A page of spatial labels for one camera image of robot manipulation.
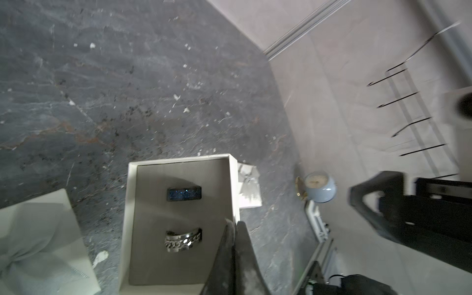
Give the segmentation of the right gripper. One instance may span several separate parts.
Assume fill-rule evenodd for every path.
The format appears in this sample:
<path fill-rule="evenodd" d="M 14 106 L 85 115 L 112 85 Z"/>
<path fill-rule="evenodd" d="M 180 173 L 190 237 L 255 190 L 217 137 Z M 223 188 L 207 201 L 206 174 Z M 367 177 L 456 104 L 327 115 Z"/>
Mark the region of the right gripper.
<path fill-rule="evenodd" d="M 365 202 L 380 192 L 377 210 Z M 404 195 L 404 173 L 383 171 L 350 188 L 349 204 L 387 240 L 472 271 L 472 184 L 419 178 Z"/>

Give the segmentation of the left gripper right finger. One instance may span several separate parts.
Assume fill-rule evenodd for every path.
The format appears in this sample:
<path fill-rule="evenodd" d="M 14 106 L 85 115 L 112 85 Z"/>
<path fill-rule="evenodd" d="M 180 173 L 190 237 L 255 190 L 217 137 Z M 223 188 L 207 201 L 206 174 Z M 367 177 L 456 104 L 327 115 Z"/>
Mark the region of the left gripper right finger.
<path fill-rule="evenodd" d="M 234 251 L 236 295 L 269 295 L 270 290 L 260 271 L 247 225 L 243 221 L 236 225 Z"/>

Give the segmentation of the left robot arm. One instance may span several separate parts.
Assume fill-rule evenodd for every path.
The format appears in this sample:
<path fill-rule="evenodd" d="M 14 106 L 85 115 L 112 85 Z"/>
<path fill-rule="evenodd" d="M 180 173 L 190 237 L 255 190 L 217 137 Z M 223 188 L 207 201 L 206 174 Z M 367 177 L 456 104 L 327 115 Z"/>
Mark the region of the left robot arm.
<path fill-rule="evenodd" d="M 220 245 L 202 295 L 269 295 L 243 221 L 226 221 Z M 340 286 L 316 283 L 310 295 L 395 295 L 389 285 L 363 275 L 342 277 Z"/>

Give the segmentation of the white box base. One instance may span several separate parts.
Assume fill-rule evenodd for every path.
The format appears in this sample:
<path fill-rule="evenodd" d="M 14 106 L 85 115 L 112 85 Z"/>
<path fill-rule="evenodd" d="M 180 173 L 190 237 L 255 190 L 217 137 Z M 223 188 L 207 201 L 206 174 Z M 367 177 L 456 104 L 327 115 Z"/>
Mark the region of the white box base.
<path fill-rule="evenodd" d="M 129 163 L 119 293 L 199 294 L 240 219 L 237 185 L 230 154 Z"/>

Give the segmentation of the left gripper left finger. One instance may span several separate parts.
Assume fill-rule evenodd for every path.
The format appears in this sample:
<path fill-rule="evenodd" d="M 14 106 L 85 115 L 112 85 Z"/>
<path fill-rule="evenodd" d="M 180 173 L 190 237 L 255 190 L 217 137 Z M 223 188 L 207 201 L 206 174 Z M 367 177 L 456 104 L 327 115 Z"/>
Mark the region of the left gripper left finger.
<path fill-rule="evenodd" d="M 236 293 L 235 242 L 235 225 L 232 221 L 226 220 L 226 227 L 210 274 L 200 292 L 201 295 L 234 295 Z"/>

